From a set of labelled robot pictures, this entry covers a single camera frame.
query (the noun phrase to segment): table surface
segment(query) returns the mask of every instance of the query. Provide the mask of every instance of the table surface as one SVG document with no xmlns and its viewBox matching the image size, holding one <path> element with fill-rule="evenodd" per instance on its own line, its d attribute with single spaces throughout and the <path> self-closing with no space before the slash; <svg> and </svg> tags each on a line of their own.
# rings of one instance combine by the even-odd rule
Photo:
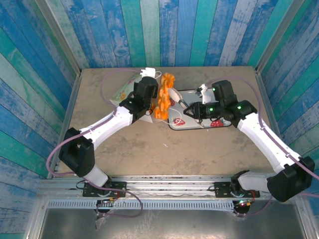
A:
<svg viewBox="0 0 319 239">
<path fill-rule="evenodd" d="M 177 90 L 195 89 L 222 76 L 240 76 L 258 84 L 252 67 L 158 67 L 175 75 Z M 100 82 L 113 69 L 85 69 L 70 127 L 89 126 L 112 110 L 99 94 Z M 132 76 L 130 72 L 109 77 L 104 96 L 109 99 Z M 231 81 L 239 101 L 258 107 L 253 91 Z M 263 119 L 269 125 L 263 108 Z M 138 120 L 105 140 L 95 151 L 96 164 L 108 175 L 232 175 L 249 169 L 271 172 L 272 168 L 254 143 L 235 127 L 174 131 L 163 122 Z M 59 172 L 69 169 L 63 163 Z"/>
</svg>

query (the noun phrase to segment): orange plush toy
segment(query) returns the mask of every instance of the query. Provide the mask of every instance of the orange plush toy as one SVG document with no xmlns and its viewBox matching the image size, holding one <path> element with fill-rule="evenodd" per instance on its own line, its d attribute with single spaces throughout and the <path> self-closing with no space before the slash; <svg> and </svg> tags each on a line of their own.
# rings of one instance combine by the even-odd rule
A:
<svg viewBox="0 0 319 239">
<path fill-rule="evenodd" d="M 162 75 L 159 90 L 158 106 L 155 108 L 155 118 L 161 120 L 168 119 L 168 108 L 170 107 L 170 100 L 168 89 L 174 86 L 175 76 L 170 73 Z"/>
</svg>

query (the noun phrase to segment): wooden wall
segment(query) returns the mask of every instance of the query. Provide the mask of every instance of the wooden wall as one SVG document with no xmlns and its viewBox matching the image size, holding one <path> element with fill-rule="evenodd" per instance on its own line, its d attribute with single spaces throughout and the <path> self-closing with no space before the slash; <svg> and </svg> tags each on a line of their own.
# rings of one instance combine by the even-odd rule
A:
<svg viewBox="0 0 319 239">
<path fill-rule="evenodd" d="M 319 169 L 319 0 L 305 0 L 262 77 L 282 139 Z M 313 180 L 309 192 L 318 193 Z M 319 200 L 310 198 L 319 220 Z"/>
<path fill-rule="evenodd" d="M 0 1 L 0 239 L 22 238 L 75 73 L 34 0 Z"/>
<path fill-rule="evenodd" d="M 46 0 L 80 68 L 256 66 L 291 0 Z"/>
</svg>

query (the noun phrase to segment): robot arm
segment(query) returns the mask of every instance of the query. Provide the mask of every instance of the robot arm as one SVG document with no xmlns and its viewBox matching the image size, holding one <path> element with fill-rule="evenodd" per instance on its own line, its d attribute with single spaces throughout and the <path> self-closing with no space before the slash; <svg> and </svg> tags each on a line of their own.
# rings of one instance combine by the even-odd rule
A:
<svg viewBox="0 0 319 239">
<path fill-rule="evenodd" d="M 111 183 L 102 170 L 95 165 L 94 151 L 108 137 L 120 129 L 131 125 L 144 116 L 151 108 L 151 99 L 157 97 L 158 83 L 150 76 L 142 77 L 141 81 L 134 83 L 134 90 L 112 112 L 96 123 L 76 130 L 70 128 L 65 134 L 65 140 L 89 131 L 84 136 L 74 139 L 61 147 L 59 158 L 76 175 L 100 187 L 109 187 Z"/>
<path fill-rule="evenodd" d="M 195 119 L 224 119 L 246 134 L 262 151 L 270 162 L 274 173 L 254 173 L 248 170 L 239 172 L 231 178 L 233 194 L 241 195 L 243 191 L 256 190 L 270 192 L 278 201 L 285 202 L 311 185 L 312 176 L 288 158 L 290 154 L 312 172 L 315 163 L 310 157 L 301 158 L 290 149 L 263 122 L 259 124 L 257 110 L 248 101 L 237 101 L 229 81 L 220 81 L 212 85 L 217 102 L 203 104 L 193 103 L 184 110 L 184 114 Z M 274 143 L 264 129 L 274 138 L 277 144 L 285 148 L 287 155 Z"/>
</svg>

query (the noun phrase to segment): white cable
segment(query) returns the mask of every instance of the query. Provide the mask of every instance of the white cable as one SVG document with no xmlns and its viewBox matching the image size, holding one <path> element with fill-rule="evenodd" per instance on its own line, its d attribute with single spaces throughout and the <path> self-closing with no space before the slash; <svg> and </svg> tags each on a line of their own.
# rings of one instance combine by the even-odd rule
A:
<svg viewBox="0 0 319 239">
<path fill-rule="evenodd" d="M 174 124 L 172 124 L 172 123 L 167 123 L 166 121 L 163 121 L 163 120 L 160 120 L 160 121 L 163 121 L 164 123 L 167 123 L 167 124 L 169 124 L 169 125 L 177 125 L 177 124 L 179 124 L 179 123 L 181 122 L 181 113 L 180 113 L 179 111 L 173 109 L 173 108 L 168 108 L 168 109 L 170 109 L 170 110 L 172 110 L 172 111 L 176 111 L 177 113 L 179 113 L 179 115 L 180 115 L 179 121 L 178 121 L 177 123 L 174 123 Z"/>
<path fill-rule="evenodd" d="M 155 74 L 156 74 L 156 72 L 159 72 L 159 76 L 156 76 L 155 79 L 161 77 L 161 71 L 155 71 Z"/>
</svg>

